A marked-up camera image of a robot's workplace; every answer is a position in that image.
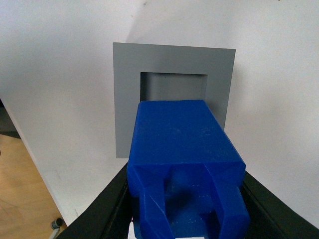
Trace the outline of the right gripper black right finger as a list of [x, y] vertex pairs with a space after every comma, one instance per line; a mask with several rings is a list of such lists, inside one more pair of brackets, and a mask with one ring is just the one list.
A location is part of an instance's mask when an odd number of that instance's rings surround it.
[[246, 239], [317, 239], [319, 230], [248, 172], [240, 189], [251, 222]]

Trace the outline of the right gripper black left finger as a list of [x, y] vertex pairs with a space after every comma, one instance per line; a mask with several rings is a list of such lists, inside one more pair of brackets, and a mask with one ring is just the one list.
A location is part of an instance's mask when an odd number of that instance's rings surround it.
[[127, 239], [132, 220], [127, 165], [59, 239]]

